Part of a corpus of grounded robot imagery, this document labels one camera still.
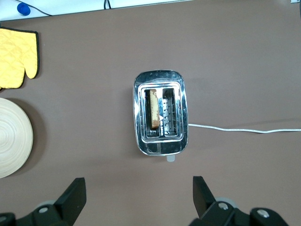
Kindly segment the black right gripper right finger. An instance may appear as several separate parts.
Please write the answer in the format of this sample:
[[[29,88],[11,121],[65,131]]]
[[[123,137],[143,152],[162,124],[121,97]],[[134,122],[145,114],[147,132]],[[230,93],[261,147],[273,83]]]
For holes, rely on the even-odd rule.
[[[250,217],[227,201],[217,201],[202,176],[193,177],[193,203],[198,214],[191,226],[248,226]]]

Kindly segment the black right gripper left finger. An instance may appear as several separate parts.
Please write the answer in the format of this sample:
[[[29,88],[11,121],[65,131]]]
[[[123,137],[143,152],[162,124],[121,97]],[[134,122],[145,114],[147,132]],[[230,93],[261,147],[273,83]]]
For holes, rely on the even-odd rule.
[[[84,178],[76,178],[54,202],[16,220],[18,226],[72,226],[87,202]]]

